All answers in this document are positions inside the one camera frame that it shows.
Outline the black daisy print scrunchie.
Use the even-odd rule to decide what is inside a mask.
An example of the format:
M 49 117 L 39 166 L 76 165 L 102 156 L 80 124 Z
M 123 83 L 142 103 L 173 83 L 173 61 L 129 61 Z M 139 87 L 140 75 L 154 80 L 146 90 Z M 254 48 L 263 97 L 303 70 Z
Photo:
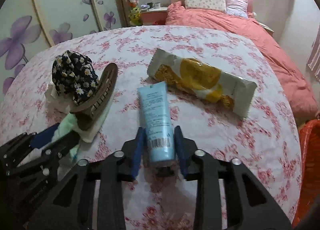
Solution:
M 79 106 L 96 92 L 99 77 L 89 57 L 78 52 L 65 51 L 55 57 L 52 82 L 58 95 L 70 95 L 73 103 Z

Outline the yellow white snack wrapper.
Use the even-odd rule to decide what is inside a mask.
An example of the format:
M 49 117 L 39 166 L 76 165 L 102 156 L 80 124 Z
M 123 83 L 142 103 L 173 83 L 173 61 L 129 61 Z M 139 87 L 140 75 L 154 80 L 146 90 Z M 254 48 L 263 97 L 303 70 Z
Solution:
M 221 103 L 240 117 L 247 117 L 257 84 L 194 58 L 182 58 L 157 49 L 148 76 L 211 103 Z

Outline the pink floral tablecloth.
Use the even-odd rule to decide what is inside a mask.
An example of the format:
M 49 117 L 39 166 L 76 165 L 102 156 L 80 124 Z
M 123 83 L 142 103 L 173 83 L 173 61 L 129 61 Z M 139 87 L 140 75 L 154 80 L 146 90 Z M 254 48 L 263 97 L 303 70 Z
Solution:
M 71 124 L 69 98 L 49 101 L 53 63 L 72 51 L 92 61 L 97 75 L 118 67 L 106 119 L 74 158 L 96 162 L 119 150 L 139 127 L 152 133 L 155 150 L 180 126 L 213 157 L 238 158 L 259 179 L 289 220 L 300 195 L 299 136 L 284 90 L 251 39 L 185 26 L 119 28 L 60 43 L 22 68 L 1 103 L 1 142 L 23 132 Z

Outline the light blue cream tube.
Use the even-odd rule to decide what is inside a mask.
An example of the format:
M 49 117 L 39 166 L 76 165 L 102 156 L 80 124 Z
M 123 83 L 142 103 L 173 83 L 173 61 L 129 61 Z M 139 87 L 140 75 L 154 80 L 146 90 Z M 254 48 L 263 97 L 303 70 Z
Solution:
M 150 162 L 167 165 L 176 157 L 167 84 L 163 81 L 140 87 L 138 95 Z

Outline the floral sliding wardrobe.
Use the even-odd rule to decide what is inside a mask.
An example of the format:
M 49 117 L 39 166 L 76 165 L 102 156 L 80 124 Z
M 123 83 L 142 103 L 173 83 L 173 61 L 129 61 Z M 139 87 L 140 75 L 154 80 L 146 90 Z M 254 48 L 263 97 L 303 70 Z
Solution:
M 120 0 L 1 0 L 1 95 L 38 52 L 123 25 Z

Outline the coral red duvet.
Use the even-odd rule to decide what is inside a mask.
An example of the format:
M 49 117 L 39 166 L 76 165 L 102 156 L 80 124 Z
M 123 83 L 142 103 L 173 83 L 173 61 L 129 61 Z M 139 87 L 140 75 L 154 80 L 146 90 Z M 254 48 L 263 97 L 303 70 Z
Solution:
M 259 93 L 268 88 L 267 80 L 276 77 L 281 89 L 278 94 L 287 98 L 297 124 L 314 119 L 319 113 L 316 97 L 310 83 L 272 36 L 253 19 L 245 19 L 210 9 L 187 9 L 180 1 L 172 3 L 167 9 L 165 21 L 169 26 L 187 26 L 213 30 L 225 37 L 206 44 L 216 53 L 222 49 L 246 48 L 247 59 L 255 61 L 255 67 L 245 71 L 245 77 L 258 84 Z

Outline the pink left nightstand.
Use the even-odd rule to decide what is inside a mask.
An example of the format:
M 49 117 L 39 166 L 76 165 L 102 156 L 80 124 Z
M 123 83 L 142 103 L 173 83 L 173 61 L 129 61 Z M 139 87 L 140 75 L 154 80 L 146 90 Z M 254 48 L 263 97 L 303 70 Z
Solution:
M 141 12 L 142 23 L 145 26 L 165 25 L 167 18 L 167 7 L 152 8 Z

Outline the right bedside nightstand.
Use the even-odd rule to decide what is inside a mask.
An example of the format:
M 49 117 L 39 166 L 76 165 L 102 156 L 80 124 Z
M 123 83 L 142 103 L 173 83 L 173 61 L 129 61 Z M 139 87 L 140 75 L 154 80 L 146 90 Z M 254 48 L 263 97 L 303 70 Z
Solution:
M 273 31 L 269 26 L 265 25 L 265 24 L 262 23 L 262 22 L 259 22 L 259 25 L 261 25 L 261 26 L 264 28 L 264 30 L 266 30 L 266 32 L 267 32 L 270 36 L 273 36 L 274 31 Z

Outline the pink striped curtain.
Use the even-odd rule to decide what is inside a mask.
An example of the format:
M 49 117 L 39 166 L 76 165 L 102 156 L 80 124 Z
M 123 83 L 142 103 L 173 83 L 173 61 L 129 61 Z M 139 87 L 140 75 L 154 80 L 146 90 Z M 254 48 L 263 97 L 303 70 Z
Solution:
M 315 78 L 320 81 L 320 27 L 306 65 Z

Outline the orange trash basket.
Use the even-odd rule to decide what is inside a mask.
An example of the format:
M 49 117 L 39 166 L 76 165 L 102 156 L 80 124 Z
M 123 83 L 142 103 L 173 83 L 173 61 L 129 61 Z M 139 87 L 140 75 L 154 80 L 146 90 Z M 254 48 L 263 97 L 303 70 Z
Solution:
M 302 221 L 319 196 L 319 120 L 308 121 L 298 133 L 302 152 L 302 187 L 292 223 L 294 227 Z

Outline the stack of plush toys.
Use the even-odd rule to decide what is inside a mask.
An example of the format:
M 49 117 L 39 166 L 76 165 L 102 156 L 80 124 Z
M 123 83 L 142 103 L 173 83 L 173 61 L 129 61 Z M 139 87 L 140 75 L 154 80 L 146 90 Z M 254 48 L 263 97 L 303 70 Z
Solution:
M 139 0 L 124 0 L 129 7 L 129 13 L 127 15 L 130 26 L 141 26 L 141 9 L 139 7 Z

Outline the brown hair claw clip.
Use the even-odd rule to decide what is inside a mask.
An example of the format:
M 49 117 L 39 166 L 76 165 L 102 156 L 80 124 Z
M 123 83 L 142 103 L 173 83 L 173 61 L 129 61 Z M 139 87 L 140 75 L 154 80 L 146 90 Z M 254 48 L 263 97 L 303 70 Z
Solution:
M 108 64 L 103 70 L 97 90 L 89 100 L 71 110 L 71 114 L 76 117 L 80 130 L 89 130 L 104 112 L 107 104 L 111 101 L 117 75 L 117 65 L 114 62 Z

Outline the floral white pillow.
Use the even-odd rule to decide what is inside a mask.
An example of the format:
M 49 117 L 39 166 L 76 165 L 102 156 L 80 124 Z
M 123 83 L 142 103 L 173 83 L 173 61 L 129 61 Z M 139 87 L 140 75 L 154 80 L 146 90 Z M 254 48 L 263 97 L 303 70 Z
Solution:
M 227 12 L 226 0 L 184 0 L 188 9 L 210 9 L 218 12 Z

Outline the pink striped pillow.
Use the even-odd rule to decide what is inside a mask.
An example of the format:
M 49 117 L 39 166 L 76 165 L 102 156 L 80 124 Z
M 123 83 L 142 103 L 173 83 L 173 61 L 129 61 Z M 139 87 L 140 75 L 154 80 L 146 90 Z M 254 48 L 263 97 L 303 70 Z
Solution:
M 226 0 L 227 14 L 248 18 L 248 1 L 247 0 Z

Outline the white tissue paper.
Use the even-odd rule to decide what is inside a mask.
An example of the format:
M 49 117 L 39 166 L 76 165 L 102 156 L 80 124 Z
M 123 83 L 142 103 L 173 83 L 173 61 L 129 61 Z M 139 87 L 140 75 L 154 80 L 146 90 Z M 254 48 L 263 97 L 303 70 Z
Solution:
M 77 132 L 80 136 L 79 143 L 68 151 L 67 155 L 60 160 L 60 164 L 63 166 L 71 166 L 72 164 L 75 164 L 76 160 L 79 158 L 79 151 L 81 149 L 91 148 L 94 138 L 107 118 L 114 99 L 114 94 L 111 94 L 111 99 L 108 101 L 107 106 L 103 108 L 103 112 L 98 115 L 98 119 L 95 120 L 93 125 L 91 125 L 86 131 L 79 128 L 76 116 L 70 113 L 70 110 L 73 107 L 71 97 L 67 95 L 59 96 L 53 82 L 48 84 L 44 95 L 49 107 L 52 107 L 54 111 L 61 111 L 66 115 L 55 130 L 52 142 L 59 140 L 71 131 Z

